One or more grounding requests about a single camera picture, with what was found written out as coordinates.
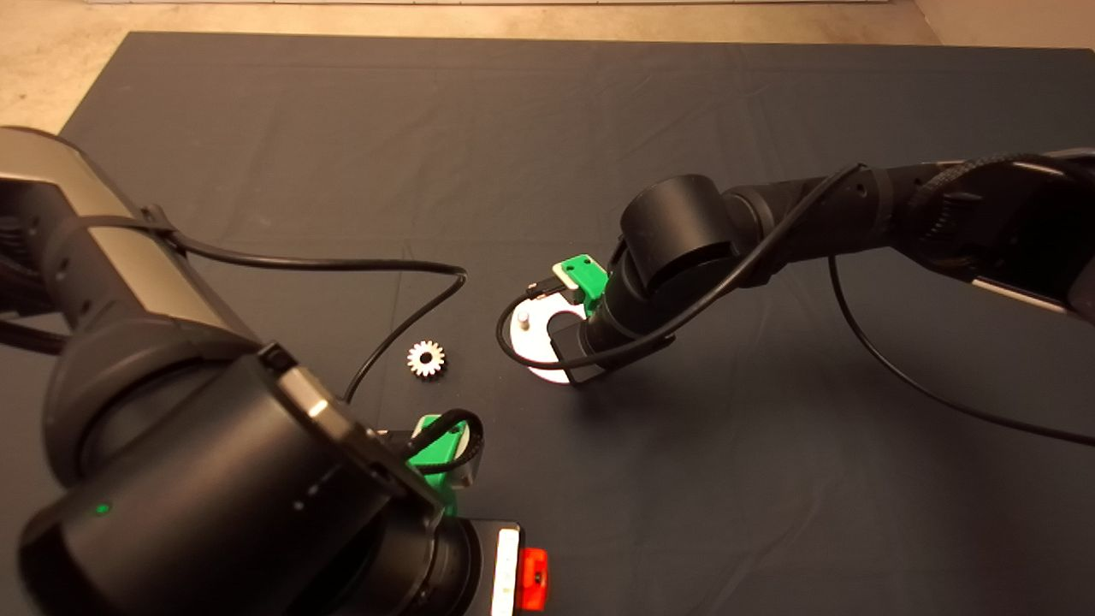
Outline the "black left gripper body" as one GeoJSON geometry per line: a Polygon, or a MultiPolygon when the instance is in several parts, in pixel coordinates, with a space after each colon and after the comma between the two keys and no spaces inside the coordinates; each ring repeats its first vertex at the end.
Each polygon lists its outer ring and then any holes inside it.
{"type": "Polygon", "coordinates": [[[476,573],[470,576],[468,615],[519,615],[518,569],[525,528],[512,521],[469,521],[476,573]]]}

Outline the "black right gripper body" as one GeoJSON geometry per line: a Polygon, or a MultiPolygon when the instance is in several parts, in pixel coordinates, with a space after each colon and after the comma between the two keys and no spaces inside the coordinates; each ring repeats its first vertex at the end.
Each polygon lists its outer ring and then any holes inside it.
{"type": "MultiPolygon", "coordinates": [[[[548,319],[548,335],[560,362],[570,362],[587,356],[603,353],[621,346],[621,332],[609,319],[593,316],[592,321],[579,318],[570,312],[560,312],[548,319]]],[[[575,385],[614,373],[618,360],[606,363],[566,368],[565,374],[575,385]]]]}

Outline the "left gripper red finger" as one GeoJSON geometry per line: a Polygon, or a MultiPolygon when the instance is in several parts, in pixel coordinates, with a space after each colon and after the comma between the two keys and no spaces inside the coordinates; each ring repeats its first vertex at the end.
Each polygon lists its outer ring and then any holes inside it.
{"type": "Polygon", "coordinates": [[[518,553],[516,609],[539,613],[548,605],[550,559],[542,548],[521,548],[518,553]]]}

